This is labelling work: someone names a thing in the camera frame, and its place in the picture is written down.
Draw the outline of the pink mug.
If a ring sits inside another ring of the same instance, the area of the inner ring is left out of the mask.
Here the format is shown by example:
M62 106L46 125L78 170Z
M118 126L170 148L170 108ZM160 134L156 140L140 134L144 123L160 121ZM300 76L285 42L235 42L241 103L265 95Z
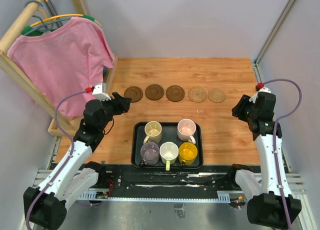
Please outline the pink mug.
M196 144L194 134L196 132L196 124L190 119L182 119L177 125L177 136L181 141Z

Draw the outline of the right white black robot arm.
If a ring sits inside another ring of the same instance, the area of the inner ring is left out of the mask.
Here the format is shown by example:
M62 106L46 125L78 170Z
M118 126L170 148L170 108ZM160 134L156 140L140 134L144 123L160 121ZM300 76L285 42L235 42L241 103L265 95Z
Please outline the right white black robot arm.
M276 96L268 88L253 96L243 95L232 115L248 124L256 144L261 182L245 167L229 174L227 186L241 188L247 199L247 218L251 224L288 230L302 210L300 200L290 190L282 155L282 130L274 121Z

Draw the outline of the cream yellow mug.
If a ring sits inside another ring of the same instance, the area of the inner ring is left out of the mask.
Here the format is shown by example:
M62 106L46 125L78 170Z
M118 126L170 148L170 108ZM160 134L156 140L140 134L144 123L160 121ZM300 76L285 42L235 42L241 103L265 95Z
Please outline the cream yellow mug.
M144 127L145 138L143 143L159 143L162 139L162 126L157 121L150 121Z

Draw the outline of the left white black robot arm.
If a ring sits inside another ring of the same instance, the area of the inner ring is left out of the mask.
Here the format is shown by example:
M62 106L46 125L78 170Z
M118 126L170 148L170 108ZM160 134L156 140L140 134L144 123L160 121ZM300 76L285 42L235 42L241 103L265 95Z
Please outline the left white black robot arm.
M90 162L79 170L84 161L97 149L106 135L105 128L114 116L127 113L132 99L113 92L96 93L86 103L83 119L71 145L54 170L37 187L28 187L23 194L25 225L31 223L47 230L57 230L68 210L88 188L101 188L107 183L106 167Z

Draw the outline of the woven rattan coaster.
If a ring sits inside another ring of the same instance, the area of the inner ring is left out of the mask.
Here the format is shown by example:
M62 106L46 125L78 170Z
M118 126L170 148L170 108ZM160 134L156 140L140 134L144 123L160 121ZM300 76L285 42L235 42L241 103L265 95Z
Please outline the woven rattan coaster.
M188 91L188 97L193 102L201 103L206 100L207 92L204 88L195 86Z
M208 98L214 103L221 103L225 100L225 93L219 88L212 88L208 91Z

